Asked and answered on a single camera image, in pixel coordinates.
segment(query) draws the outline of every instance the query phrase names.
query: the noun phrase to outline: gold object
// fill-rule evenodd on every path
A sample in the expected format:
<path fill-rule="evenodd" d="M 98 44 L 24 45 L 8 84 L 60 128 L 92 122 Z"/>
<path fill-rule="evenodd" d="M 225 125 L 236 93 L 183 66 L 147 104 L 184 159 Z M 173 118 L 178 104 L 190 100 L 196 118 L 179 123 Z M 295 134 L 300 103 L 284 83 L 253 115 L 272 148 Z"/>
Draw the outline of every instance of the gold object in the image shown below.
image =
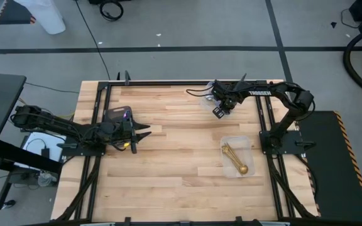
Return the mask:
<path fill-rule="evenodd" d="M 237 168 L 239 173 L 244 175 L 248 172 L 248 167 L 245 164 L 243 164 L 241 160 L 239 160 L 238 156 L 236 155 L 236 153 L 228 143 L 225 143 L 221 147 L 221 151 L 231 160 L 231 162 Z"/>

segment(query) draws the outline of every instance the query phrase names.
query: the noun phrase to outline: wood grain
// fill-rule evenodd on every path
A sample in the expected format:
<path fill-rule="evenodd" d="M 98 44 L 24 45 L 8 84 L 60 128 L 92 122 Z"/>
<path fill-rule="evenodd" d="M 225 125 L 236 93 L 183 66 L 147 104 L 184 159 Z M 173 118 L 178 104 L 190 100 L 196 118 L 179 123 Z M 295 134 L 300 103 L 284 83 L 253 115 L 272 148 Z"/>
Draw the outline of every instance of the wood grain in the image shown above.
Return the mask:
<path fill-rule="evenodd" d="M 277 219 L 268 166 L 258 137 L 260 124 L 255 99 L 247 98 L 230 116 L 219 120 L 199 104 L 198 97 L 185 92 L 201 88 L 167 85 L 112 89 L 109 108 L 130 106 L 135 121 L 149 124 L 147 131 L 152 134 L 138 144 L 138 154 L 107 147 L 99 172 L 94 222 L 123 222 L 125 217 L 135 222 L 229 221 L 235 216 L 247 220 Z M 96 89 L 97 82 L 82 82 L 75 122 L 90 123 Z M 275 119 L 280 121 L 287 110 L 278 99 L 271 101 Z M 223 136 L 248 136 L 254 176 L 222 175 Z M 78 192 L 83 160 L 84 157 L 76 157 L 64 166 L 52 218 L 58 217 Z M 286 156 L 285 165 L 292 191 L 316 215 L 305 166 L 294 156 Z M 284 195 L 280 193 L 287 215 Z"/>

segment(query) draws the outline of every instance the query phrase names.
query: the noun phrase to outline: black metal frame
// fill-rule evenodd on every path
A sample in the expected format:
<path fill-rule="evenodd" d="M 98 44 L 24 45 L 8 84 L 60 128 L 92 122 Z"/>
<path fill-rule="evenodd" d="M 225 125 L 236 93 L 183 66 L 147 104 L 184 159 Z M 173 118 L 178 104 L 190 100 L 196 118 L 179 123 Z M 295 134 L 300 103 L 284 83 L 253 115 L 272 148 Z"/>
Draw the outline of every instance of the black metal frame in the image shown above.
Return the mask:
<path fill-rule="evenodd" d="M 111 89 L 115 86 L 154 86 L 154 85 L 207 85 L 207 83 L 209 82 L 209 80 L 196 80 L 196 81 L 130 81 L 130 78 L 128 76 L 128 79 L 126 81 L 115 81 L 115 82 L 99 82 L 98 85 L 98 90 L 96 93 L 96 102 L 95 102 L 95 106 L 94 106 L 94 111 L 93 111 L 93 117 L 92 117 L 92 122 L 96 122 L 97 120 L 97 114 L 99 111 L 99 103 L 100 103 L 100 99 L 101 99 L 101 94 L 102 94 L 102 90 L 106 89 L 106 99 L 104 102 L 104 108 L 103 108 L 103 115 L 102 118 L 104 120 L 104 116 L 106 111 L 108 110 L 109 107 L 109 99 L 110 99 L 110 94 L 111 94 Z M 256 105 L 258 108 L 258 115 L 259 115 L 259 119 L 260 119 L 260 124 L 261 124 L 261 130 L 265 131 L 266 130 L 266 124 L 265 124 L 265 116 L 263 113 L 263 108 L 262 108 L 262 102 L 260 97 L 255 97 L 256 98 Z M 268 110 L 268 116 L 269 116 L 269 120 L 271 124 L 275 123 L 275 118 L 273 115 L 273 109 L 272 109 L 272 104 L 270 102 L 270 98 L 269 97 L 265 97 L 265 102 L 266 102 L 266 109 Z M 270 180 L 271 180 L 271 187 L 272 187 L 272 192 L 273 192 L 273 198 L 274 198 L 274 202 L 275 202 L 275 211 L 277 213 L 277 217 L 278 217 L 278 221 L 280 222 L 293 222 L 296 219 L 299 218 L 295 218 L 295 212 L 294 212 L 294 207 L 293 207 L 293 202 L 295 202 L 297 204 L 298 200 L 296 199 L 295 196 L 292 195 L 291 191 L 288 191 L 290 193 L 290 197 L 294 197 L 293 200 L 289 199 L 287 192 L 286 192 L 286 188 L 288 188 L 288 180 L 287 180 L 287 174 L 286 174 L 286 170 L 285 170 L 285 165 L 284 165 L 284 161 L 283 161 L 283 156 L 281 154 L 277 155 L 277 161 L 278 161 L 278 165 L 280 168 L 280 176 L 274 176 L 272 175 L 272 170 L 275 170 L 275 165 L 273 162 L 273 156 L 272 153 L 266 153 L 266 159 L 268 161 L 268 167 L 270 170 Z M 87 179 L 87 172 L 89 170 L 89 163 L 90 161 L 90 157 L 86 156 L 85 157 L 85 164 L 83 167 L 83 171 L 82 171 L 82 178 L 81 178 L 81 187 L 82 185 L 85 184 L 85 181 Z M 96 157 L 95 160 L 95 164 L 97 164 L 97 166 L 100 165 L 100 161 L 101 161 L 101 157 L 98 156 Z M 79 203 L 79 206 L 76 209 L 76 213 L 75 213 L 75 220 L 69 220 L 67 221 L 68 224 L 70 223 L 74 223 L 74 221 L 79 221 L 79 220 L 85 220 L 88 222 L 92 222 L 92 214 L 93 214 L 93 209 L 94 209 L 94 201 L 96 199 L 96 190 L 97 190 L 97 180 L 98 180 L 98 176 L 96 176 L 95 180 L 92 182 L 92 188 L 90 189 L 90 197 L 89 197 L 89 203 L 88 203 L 88 210 L 87 210 L 87 218 L 86 219 L 80 219 L 80 213 L 81 213 L 81 209 L 82 209 L 82 202 Z M 283 183 L 280 184 L 280 186 L 283 188 L 283 190 L 285 190 L 285 195 L 286 195 L 286 201 L 287 201 L 287 208 L 288 208 L 288 214 L 290 217 L 284 217 L 283 216 L 283 212 L 282 212 L 282 205 L 281 205 L 281 201 L 280 201 L 280 194 L 279 194 L 279 190 L 278 190 L 278 182 Z M 342 223 L 342 225 L 356 225 L 357 222 L 331 222 L 328 220 L 319 220 L 317 218 L 308 218 L 307 220 L 303 220 L 303 221 L 299 221 L 300 224 L 299 225 L 329 225 L 334 224 L 334 225 L 339 225 L 339 223 Z M 242 221 L 241 217 L 236 217 L 236 221 L 233 222 L 130 222 L 130 218 L 127 217 L 124 219 L 124 222 L 115 222 L 116 225 L 246 225 L 248 223 L 252 223 L 249 221 Z"/>

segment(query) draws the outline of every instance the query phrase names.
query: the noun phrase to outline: black mat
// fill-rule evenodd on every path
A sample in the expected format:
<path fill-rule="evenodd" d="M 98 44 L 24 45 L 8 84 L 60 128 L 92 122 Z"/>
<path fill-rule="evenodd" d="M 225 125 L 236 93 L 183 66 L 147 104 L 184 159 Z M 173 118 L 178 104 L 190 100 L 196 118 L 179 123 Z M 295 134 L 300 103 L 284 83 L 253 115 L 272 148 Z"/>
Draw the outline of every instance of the black mat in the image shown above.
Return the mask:
<path fill-rule="evenodd" d="M 306 155 L 321 218 L 362 221 L 362 176 L 339 114 L 316 111 L 300 122 L 300 130 L 305 141 L 317 143 Z"/>
<path fill-rule="evenodd" d="M 0 24 L 33 24 L 36 19 L 19 3 L 5 0 L 0 11 Z"/>

